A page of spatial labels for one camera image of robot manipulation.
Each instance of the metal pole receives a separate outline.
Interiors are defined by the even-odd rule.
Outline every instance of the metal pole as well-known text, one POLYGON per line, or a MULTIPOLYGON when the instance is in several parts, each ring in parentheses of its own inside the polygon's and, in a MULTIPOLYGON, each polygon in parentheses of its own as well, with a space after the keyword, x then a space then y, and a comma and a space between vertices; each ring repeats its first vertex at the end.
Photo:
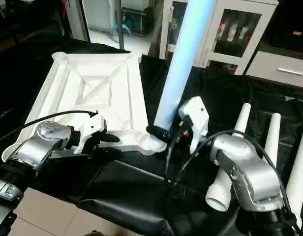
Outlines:
POLYGON ((117 11, 119 45, 120 45, 120 49, 124 50, 121 0, 116 0, 116 11, 117 11))

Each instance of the drawer handle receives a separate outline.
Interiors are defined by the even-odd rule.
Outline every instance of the drawer handle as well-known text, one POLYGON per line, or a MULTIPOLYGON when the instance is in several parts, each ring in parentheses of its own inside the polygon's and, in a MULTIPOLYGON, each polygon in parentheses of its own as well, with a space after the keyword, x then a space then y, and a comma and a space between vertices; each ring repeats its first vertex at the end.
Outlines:
POLYGON ((294 74, 294 75, 303 75, 302 72, 298 72, 298 71, 287 70, 287 69, 284 69, 284 68, 277 68, 277 69, 281 72, 286 72, 286 73, 290 73, 290 74, 294 74))

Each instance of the black tablecloth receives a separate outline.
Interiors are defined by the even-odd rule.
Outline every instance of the black tablecloth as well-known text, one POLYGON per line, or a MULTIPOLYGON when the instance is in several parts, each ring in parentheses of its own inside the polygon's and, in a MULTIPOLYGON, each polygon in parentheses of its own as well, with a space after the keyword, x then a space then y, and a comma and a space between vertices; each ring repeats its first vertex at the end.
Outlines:
MULTIPOLYGON (((51 67, 51 54, 123 53, 106 45, 40 35, 0 54, 0 136, 24 123, 51 67)), ((169 62, 142 57, 142 84, 149 123, 153 122, 169 62)), ((264 145, 271 114, 282 116, 277 169, 287 183, 303 131, 303 89, 290 88, 223 71, 192 68, 182 102, 200 95, 210 114, 211 133, 232 129, 244 102, 252 105, 247 133, 264 145)), ((0 143, 1 152, 17 135, 0 143)), ((238 211, 234 199, 227 212, 205 203, 217 167, 201 153, 171 195, 163 182, 164 155, 103 150, 93 159, 50 161, 33 188, 76 204, 100 217, 143 235, 220 235, 238 211)), ((169 176, 186 159, 175 150, 169 176)))

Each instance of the floor tile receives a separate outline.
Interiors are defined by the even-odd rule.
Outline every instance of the floor tile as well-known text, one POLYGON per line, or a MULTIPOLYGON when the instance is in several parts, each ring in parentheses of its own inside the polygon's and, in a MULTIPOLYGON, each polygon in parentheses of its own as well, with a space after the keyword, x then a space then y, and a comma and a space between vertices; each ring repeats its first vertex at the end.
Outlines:
POLYGON ((8 236, 53 236, 20 218, 17 218, 11 227, 8 236))
POLYGON ((102 232, 107 236, 139 236, 132 231, 81 209, 74 216, 64 236, 83 236, 93 230, 102 232))
POLYGON ((75 205, 30 188, 15 210, 19 218, 57 236, 64 234, 76 212, 75 205))

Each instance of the white cabinet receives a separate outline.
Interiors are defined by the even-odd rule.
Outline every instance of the white cabinet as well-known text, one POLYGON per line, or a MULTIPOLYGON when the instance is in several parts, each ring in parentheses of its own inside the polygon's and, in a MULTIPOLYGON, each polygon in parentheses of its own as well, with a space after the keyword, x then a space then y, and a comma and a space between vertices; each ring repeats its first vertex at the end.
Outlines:
POLYGON ((303 87, 303 60, 258 51, 246 74, 303 87))
MULTIPOLYGON (((195 66, 230 65, 242 75, 278 2, 276 0, 216 0, 198 50, 195 66)), ((160 58, 174 52, 187 1, 164 1, 160 58)))

